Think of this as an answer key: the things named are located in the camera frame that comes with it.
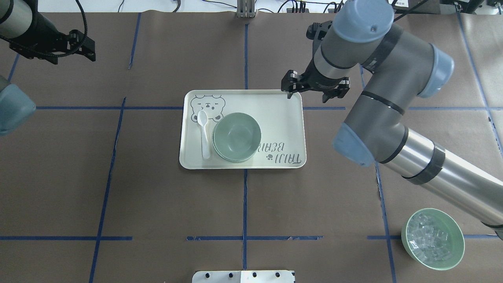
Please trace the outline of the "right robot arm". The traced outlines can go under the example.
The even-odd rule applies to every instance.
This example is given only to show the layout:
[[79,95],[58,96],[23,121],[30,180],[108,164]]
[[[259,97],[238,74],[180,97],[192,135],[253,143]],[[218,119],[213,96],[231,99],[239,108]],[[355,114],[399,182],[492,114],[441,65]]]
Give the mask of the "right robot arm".
[[281,90],[291,98],[322,92],[343,98],[347,72],[357,66],[372,77],[341,124],[332,146],[368,167],[384,164],[472,215],[502,237],[502,181],[404,125],[414,98],[429,98],[451,78],[454,61],[435,45],[395,23],[386,0],[348,0],[333,21],[312,25],[312,59],[302,74],[289,70]]

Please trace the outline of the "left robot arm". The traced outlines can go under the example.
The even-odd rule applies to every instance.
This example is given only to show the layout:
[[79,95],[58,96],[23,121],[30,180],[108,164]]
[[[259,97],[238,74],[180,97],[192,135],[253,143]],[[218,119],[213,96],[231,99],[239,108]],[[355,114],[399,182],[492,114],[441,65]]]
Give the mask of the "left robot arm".
[[[96,60],[95,41],[88,35],[86,13],[77,1],[83,20],[83,31],[71,30],[65,34],[39,11],[37,0],[2,0],[0,10],[1,39],[26,59],[41,59],[57,65],[58,59],[80,54],[90,61]],[[11,77],[1,76],[0,134],[6,136],[18,129],[36,111],[36,104]]]

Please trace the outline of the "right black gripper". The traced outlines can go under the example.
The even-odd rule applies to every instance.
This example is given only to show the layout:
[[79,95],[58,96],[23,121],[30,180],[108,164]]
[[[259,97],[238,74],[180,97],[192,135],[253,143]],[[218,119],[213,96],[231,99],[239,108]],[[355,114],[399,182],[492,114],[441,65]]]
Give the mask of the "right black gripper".
[[296,70],[288,70],[281,80],[281,91],[287,94],[287,99],[298,92],[315,91],[322,92],[322,102],[326,103],[330,99],[342,99],[349,90],[348,77],[331,79],[314,72],[299,75]]

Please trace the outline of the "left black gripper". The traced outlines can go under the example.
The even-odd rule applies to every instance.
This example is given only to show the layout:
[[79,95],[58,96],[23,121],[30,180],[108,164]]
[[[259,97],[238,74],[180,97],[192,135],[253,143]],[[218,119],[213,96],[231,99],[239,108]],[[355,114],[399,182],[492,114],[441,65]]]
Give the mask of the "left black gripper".
[[96,61],[95,41],[88,37],[88,31],[71,30],[68,35],[58,33],[54,38],[43,37],[38,43],[22,43],[10,39],[9,48],[27,59],[46,60],[57,64],[58,59],[79,54],[92,62]]

